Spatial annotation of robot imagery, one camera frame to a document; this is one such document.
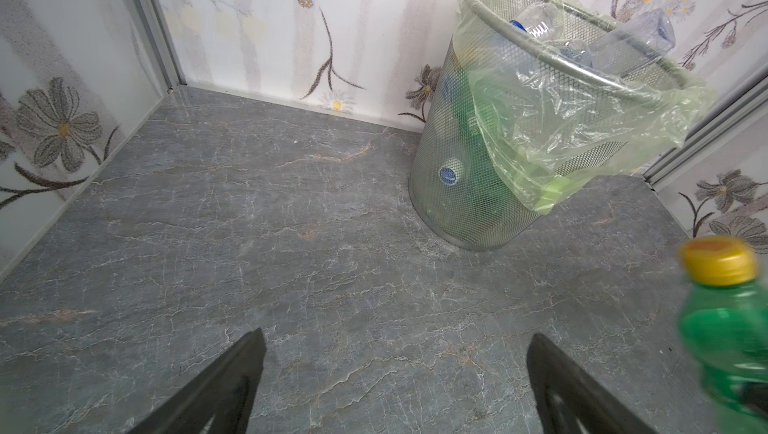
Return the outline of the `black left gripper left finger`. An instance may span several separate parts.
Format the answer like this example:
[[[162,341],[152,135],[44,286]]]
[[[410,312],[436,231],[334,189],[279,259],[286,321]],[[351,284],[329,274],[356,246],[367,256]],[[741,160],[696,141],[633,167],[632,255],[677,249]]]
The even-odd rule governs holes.
[[[133,433],[244,433],[264,369],[260,329],[246,333]]]

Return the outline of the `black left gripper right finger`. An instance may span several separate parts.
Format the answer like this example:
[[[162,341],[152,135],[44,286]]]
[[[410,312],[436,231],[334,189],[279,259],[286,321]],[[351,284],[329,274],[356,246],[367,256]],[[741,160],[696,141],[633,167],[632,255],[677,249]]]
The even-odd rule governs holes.
[[[531,339],[526,366],[545,433],[654,431],[541,333]]]

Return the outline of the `green bottle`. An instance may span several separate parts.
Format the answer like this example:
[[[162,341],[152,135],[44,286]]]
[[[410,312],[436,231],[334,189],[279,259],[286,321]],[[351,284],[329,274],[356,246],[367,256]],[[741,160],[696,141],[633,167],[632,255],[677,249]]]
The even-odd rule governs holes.
[[[695,238],[679,249],[690,282],[678,331],[713,402],[720,433],[765,433],[767,420],[741,403],[767,382],[767,288],[759,258],[734,237]]]

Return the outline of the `clear bottle white cap barcode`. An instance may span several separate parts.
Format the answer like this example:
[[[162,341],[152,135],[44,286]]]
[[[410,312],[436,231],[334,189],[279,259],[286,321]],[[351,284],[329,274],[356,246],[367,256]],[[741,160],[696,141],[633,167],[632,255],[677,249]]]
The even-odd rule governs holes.
[[[592,68],[620,78],[656,63],[676,46],[668,15],[649,11],[622,24],[589,45]]]

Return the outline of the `soda water bottle blue cap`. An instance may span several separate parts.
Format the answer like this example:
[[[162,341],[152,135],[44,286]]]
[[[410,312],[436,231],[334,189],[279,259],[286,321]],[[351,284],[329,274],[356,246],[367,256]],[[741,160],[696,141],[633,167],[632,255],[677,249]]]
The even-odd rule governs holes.
[[[531,4],[517,13],[509,23],[539,42],[565,39],[564,11],[554,3]]]

